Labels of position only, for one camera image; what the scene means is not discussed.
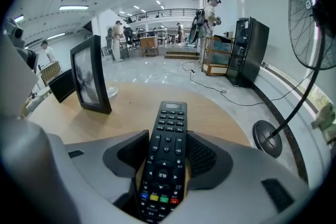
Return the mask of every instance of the blue button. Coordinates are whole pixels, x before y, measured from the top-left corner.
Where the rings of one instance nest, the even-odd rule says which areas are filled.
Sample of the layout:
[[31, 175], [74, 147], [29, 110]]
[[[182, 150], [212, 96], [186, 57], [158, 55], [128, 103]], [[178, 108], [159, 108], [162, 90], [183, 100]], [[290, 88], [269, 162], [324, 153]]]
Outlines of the blue button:
[[147, 194], [147, 193], [142, 193], [142, 194], [140, 194], [140, 197], [141, 197], [142, 199], [148, 199], [148, 198], [149, 198], [149, 194]]

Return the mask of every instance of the red button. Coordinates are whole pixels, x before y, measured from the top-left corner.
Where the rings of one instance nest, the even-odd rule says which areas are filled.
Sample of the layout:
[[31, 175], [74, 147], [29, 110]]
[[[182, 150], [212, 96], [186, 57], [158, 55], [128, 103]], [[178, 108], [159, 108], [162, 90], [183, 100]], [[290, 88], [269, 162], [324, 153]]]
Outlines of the red button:
[[174, 199], [174, 198], [171, 198], [171, 199], [170, 199], [170, 203], [171, 203], [171, 204], [175, 204], [175, 205], [177, 205], [179, 202], [180, 202], [179, 199]]

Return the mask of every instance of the picture frame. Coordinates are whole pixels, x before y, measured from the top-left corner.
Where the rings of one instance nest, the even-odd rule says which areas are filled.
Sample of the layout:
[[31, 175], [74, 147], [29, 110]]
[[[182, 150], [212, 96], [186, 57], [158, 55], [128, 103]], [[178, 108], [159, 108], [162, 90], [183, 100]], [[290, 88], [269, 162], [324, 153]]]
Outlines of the picture frame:
[[93, 35], [72, 48], [71, 70], [81, 107], [109, 114], [112, 109], [105, 86], [100, 47], [100, 36]]

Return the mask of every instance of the black picture frame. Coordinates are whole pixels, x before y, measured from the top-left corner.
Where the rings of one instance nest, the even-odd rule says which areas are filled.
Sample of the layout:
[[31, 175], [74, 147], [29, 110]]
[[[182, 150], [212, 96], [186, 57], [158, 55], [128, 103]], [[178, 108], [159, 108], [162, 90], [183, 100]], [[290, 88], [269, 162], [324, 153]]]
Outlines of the black picture frame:
[[[71, 49], [70, 58], [72, 77], [74, 79], [76, 93], [81, 107], [84, 109], [109, 114], [111, 113], [112, 109], [105, 86], [100, 47], [100, 36], [94, 35], [77, 45], [75, 48]], [[81, 67], [79, 66], [79, 63], [76, 62], [76, 58], [79, 57], [79, 55], [82, 53], [85, 54], [85, 52], [90, 52], [90, 57], [88, 58], [91, 60], [91, 63], [85, 62], [86, 68], [90, 69], [91, 66], [92, 69], [91, 73], [91, 70], [87, 71], [86, 80], [89, 81], [90, 85], [92, 84], [92, 82], [94, 82], [94, 87], [88, 86], [88, 82], [85, 81], [82, 76]], [[94, 97], [93, 99], [91, 99], [94, 100], [94, 102], [92, 103], [88, 103], [83, 100], [83, 93], [86, 93], [86, 96], [89, 96], [89, 94], [87, 93], [88, 89], [90, 89], [90, 95]]]

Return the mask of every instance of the fan grille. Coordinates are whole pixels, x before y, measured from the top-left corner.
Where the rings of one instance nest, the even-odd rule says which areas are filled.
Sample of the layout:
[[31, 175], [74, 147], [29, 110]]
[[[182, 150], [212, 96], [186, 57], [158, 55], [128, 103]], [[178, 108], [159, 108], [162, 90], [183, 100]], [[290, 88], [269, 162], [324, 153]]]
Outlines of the fan grille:
[[[295, 56], [302, 65], [315, 69], [321, 46], [317, 9], [319, 0], [289, 0], [289, 35]], [[325, 31], [324, 56], [320, 70], [336, 66], [336, 38], [332, 31]]]

